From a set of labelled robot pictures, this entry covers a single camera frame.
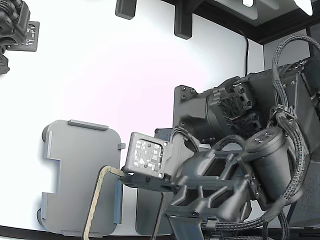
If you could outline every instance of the metal frame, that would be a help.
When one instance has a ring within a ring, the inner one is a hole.
[[[236,33],[243,32],[249,39],[261,45],[320,23],[320,1],[312,3],[313,16],[308,16],[301,9],[295,9],[259,26],[253,26],[205,0],[162,1],[175,5],[174,34],[183,39],[192,37],[193,13]],[[137,0],[117,0],[115,14],[132,19],[135,16],[136,3]]]

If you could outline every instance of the black plastic housing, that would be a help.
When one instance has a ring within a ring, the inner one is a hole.
[[[292,178],[295,147],[281,128],[266,128],[246,141],[241,160],[252,164],[258,181],[257,193],[265,193],[265,199],[256,197],[265,210],[285,192]]]

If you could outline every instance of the white wall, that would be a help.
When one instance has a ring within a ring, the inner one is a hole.
[[[28,0],[40,21],[38,51],[6,52],[0,77],[0,225],[42,230],[42,192],[55,192],[57,164],[43,160],[41,133],[55,120],[108,125],[122,142],[172,126],[174,88],[198,92],[244,75],[245,40],[194,16],[193,37],[174,36],[174,6],[138,0],[136,16],[115,16],[116,0]],[[263,47],[250,42],[249,71],[264,70]],[[136,106],[161,105],[162,113]],[[126,150],[121,164],[125,163]],[[115,235],[134,235],[136,190],[125,188]]]

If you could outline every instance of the gray panel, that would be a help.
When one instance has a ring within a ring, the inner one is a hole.
[[[50,232],[80,236],[99,170],[105,165],[120,167],[120,137],[104,125],[58,120],[44,129],[42,138],[44,158],[60,161],[60,169],[58,193],[42,193],[38,220]],[[105,176],[92,222],[92,237],[107,236],[116,228],[116,184],[115,175]]]
[[[165,201],[165,206],[170,204],[173,193],[168,193]],[[157,219],[158,210],[160,207],[161,193],[145,189],[138,189],[137,204],[136,204],[136,222],[135,230],[139,234],[151,235]],[[159,235],[170,235],[172,233],[169,221],[162,217],[160,222]]]
[[[307,31],[301,30],[297,34],[307,34]],[[275,51],[279,43],[284,39],[280,38],[278,40],[267,43],[263,46],[264,54],[264,69],[268,70],[272,68],[272,58],[274,57]],[[281,57],[279,59],[279,66],[285,64],[293,64],[299,60],[310,57],[309,44],[305,41],[294,41],[289,43],[283,50]]]
[[[290,227],[320,227],[320,149],[311,157],[305,176],[304,193],[292,213]]]

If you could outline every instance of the black mounting bracket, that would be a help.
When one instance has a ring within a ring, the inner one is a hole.
[[[174,15],[174,35],[192,37],[193,13],[204,0],[177,0]],[[136,15],[137,0],[117,0],[115,15],[131,20]]]
[[[136,15],[137,0],[116,0],[115,15],[131,20]]]
[[[193,13],[204,0],[178,0],[175,5],[174,35],[183,39],[192,37]]]

